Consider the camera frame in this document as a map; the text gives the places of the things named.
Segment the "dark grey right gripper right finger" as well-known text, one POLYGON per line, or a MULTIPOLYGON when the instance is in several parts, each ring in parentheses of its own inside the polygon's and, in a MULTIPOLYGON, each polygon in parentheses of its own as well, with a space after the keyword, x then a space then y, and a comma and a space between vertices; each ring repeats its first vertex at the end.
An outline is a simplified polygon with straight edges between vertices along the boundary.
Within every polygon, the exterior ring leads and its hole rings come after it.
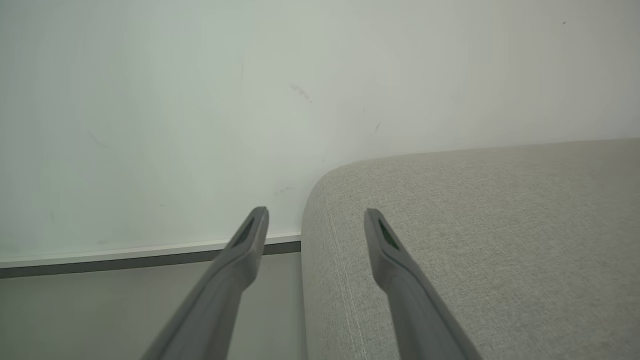
POLYGON ((482 360, 379 210, 365 211, 364 230, 372 275, 387 296, 401 360, 482 360))

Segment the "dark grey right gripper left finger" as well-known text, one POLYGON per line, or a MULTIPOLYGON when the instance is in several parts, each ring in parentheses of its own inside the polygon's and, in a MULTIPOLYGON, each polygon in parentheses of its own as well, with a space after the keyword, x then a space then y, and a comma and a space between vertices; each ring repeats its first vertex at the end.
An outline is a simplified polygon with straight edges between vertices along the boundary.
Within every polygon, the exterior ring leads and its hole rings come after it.
POLYGON ((252 209, 141 360, 227 360, 243 292, 256 280, 269 211, 252 209))

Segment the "light grey fabric sofa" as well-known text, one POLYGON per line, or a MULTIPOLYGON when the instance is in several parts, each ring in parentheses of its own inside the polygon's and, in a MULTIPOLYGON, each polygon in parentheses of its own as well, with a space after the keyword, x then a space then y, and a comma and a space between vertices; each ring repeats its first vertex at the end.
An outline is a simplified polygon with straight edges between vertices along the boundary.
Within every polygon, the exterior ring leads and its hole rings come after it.
POLYGON ((302 215, 308 360, 398 360, 380 210, 485 360, 640 360, 640 137, 413 153, 324 175, 302 215))

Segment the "white and dark baseboard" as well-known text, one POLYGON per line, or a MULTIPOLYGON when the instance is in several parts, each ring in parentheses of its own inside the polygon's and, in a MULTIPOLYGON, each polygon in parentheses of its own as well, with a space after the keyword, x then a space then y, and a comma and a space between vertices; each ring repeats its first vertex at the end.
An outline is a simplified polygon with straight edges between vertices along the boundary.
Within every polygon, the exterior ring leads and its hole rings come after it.
POLYGON ((210 262, 230 239, 0 259, 0 280, 210 262))

